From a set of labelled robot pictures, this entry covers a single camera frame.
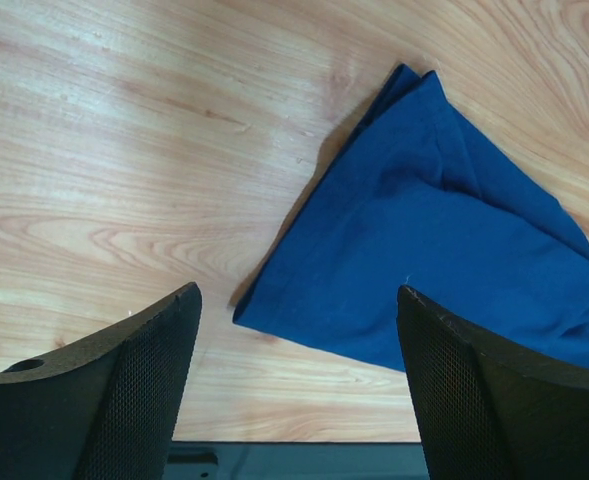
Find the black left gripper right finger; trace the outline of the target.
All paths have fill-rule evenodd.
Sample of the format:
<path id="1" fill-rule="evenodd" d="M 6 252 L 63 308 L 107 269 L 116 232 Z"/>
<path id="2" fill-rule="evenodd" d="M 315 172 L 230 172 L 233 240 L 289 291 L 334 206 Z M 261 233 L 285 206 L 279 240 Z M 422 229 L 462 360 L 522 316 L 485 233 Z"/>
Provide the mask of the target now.
<path id="1" fill-rule="evenodd" d="M 398 292 L 398 335 L 432 479 L 589 479 L 589 369 Z"/>

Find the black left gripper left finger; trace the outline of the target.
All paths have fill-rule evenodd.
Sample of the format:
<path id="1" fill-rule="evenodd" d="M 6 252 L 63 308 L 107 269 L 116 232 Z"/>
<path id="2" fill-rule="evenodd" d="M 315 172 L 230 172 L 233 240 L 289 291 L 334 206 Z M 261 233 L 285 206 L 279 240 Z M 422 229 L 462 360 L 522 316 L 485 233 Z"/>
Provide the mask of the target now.
<path id="1" fill-rule="evenodd" d="M 189 283 L 0 372 L 0 479 L 159 479 L 202 310 Z"/>

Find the blue printed t shirt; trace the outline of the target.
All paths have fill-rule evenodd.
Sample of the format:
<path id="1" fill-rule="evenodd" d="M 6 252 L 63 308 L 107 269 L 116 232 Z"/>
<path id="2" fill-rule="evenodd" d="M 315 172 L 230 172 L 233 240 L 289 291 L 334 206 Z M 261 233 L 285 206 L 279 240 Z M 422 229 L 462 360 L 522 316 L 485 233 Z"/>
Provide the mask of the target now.
<path id="1" fill-rule="evenodd" d="M 558 200 L 397 67 L 238 302 L 237 325 L 402 370 L 398 290 L 589 368 L 589 241 Z"/>

